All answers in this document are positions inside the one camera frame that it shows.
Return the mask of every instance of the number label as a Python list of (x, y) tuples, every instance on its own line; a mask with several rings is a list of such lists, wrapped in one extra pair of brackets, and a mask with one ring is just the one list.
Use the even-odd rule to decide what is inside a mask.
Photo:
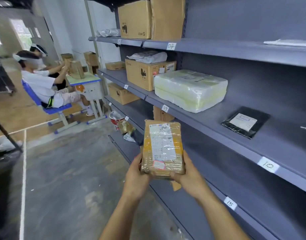
[(162, 110), (163, 110), (164, 112), (167, 112), (167, 111), (169, 111), (169, 107), (166, 106), (165, 104), (163, 104)]
[(280, 165), (266, 157), (262, 157), (257, 163), (257, 165), (260, 165), (262, 168), (269, 171), (270, 173), (275, 173), (280, 167)]
[(173, 50), (175, 50), (175, 46), (176, 46), (176, 43), (168, 43), (166, 50), (167, 51), (173, 51)]
[(235, 211), (235, 208), (238, 206), (230, 197), (226, 197), (224, 203)]

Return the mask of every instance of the sock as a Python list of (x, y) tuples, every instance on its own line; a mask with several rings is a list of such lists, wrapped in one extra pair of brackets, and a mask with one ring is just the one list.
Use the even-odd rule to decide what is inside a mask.
[(82, 109), (86, 109), (86, 108), (87, 108), (87, 107), (82, 103), (82, 101), (78, 101), (77, 103), (81, 106)]
[(88, 106), (86, 107), (86, 112), (87, 112), (89, 115), (91, 115), (91, 114), (94, 113), (94, 112), (93, 112), (93, 109), (92, 109), (92, 107), (91, 107), (91, 105), (88, 105)]

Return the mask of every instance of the person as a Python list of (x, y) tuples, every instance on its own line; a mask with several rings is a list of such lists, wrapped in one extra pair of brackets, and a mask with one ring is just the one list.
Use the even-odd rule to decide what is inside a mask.
[[(201, 206), (215, 240), (250, 240), (231, 216), (227, 208), (206, 184), (205, 179), (183, 151), (186, 173), (171, 172), (170, 176), (195, 198)], [(99, 240), (126, 240), (130, 238), (135, 210), (144, 196), (150, 180), (149, 174), (141, 174), (142, 153), (137, 155), (125, 176), (122, 196), (105, 226)]]
[[(46, 66), (44, 64), (42, 58), (47, 57), (47, 52), (42, 46), (40, 46), (38, 44), (32, 44), (31, 47), (30, 47), (30, 52), (33, 52), (34, 54), (36, 54), (40, 58), (38, 60), (38, 62), (39, 62), (38, 68), (37, 68), (38, 71), (47, 71), (47, 70), (50, 70), (50, 69), (53, 68), (52, 66)], [(56, 77), (59, 76), (59, 72), (49, 74), (48, 76), (56, 78)], [(64, 81), (61, 84), (55, 84), (55, 86), (57, 87), (58, 91), (66, 88), (66, 80), (64, 79)]]
[[(87, 116), (92, 116), (94, 114), (90, 102), (84, 95), (80, 95), (74, 91), (72, 87), (64, 88), (59, 91), (54, 91), (52, 89), (53, 84), (61, 84), (65, 79), (70, 65), (69, 61), (47, 71), (37, 71), (36, 69), (39, 65), (40, 58), (34, 53), (27, 50), (21, 50), (13, 54), (13, 57), (22, 67), (21, 72), (23, 81), (31, 87), (33, 92), (43, 102), (43, 107), (59, 108), (68, 103), (78, 102), (82, 109), (86, 109)], [(59, 72), (56, 78), (48, 76), (56, 72)]]

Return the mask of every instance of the concrete floor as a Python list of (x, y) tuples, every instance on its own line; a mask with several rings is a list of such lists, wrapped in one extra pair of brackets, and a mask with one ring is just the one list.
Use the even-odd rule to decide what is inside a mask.
[[(123, 189), (129, 164), (108, 138), (108, 119), (27, 144), (25, 240), (97, 240)], [(13, 168), (6, 239), (18, 239), (23, 160)], [(180, 240), (175, 223), (148, 191), (131, 239)]]

